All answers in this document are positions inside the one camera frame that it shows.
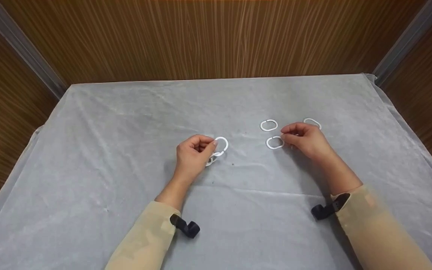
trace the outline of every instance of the gray tablecloth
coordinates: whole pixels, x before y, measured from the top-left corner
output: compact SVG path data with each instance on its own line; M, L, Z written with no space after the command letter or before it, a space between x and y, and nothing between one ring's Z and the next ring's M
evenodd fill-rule
M337 220L310 214L329 195L318 168L259 127L307 117L432 261L432 157L373 78L72 85L0 195L0 269L102 269L195 133L229 149L187 196L199 236L177 234L164 269L359 268Z

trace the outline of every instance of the hand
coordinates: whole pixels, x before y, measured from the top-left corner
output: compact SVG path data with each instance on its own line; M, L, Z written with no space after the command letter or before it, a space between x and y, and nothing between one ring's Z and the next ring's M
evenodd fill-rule
M193 183L204 170L206 162L216 150L218 141L204 135L193 135L176 148L176 169L173 179Z
M324 134L315 125L296 122L282 128L281 133L283 133L281 139L284 142L296 146L317 163L321 163L335 154Z

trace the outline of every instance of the forearm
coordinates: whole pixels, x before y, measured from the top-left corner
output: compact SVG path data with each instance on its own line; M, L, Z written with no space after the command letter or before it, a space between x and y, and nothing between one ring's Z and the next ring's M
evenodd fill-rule
M315 162L324 172L331 194L344 193L363 185L358 176L334 150Z
M432 270L411 236L336 152L320 164L332 194L350 193L336 215L365 270Z
M191 182L173 178L149 203L114 251L106 270L159 270L176 228L170 222L181 208Z
M154 201L167 204L181 211L191 183L191 179L183 179L182 177L174 176Z

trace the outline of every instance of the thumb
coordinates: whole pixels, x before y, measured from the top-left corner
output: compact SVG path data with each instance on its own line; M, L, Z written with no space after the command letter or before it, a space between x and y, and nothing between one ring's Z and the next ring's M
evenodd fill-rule
M298 145L301 144L302 137L296 136L293 134L289 134L289 133L285 133L285 134L281 135L281 139L285 143L292 144L292 145L295 145L296 147L298 147Z
M211 155L216 150L217 145L218 145L218 141L214 140L206 146L206 148L201 152L201 154L204 156L205 159L209 159L211 157Z

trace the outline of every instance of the person's left hand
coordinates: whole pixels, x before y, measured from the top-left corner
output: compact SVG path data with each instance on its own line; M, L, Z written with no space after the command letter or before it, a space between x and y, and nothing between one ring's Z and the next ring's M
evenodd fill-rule
M206 162L216 150L218 141L204 135L193 135L176 147L174 180L189 184L204 170Z

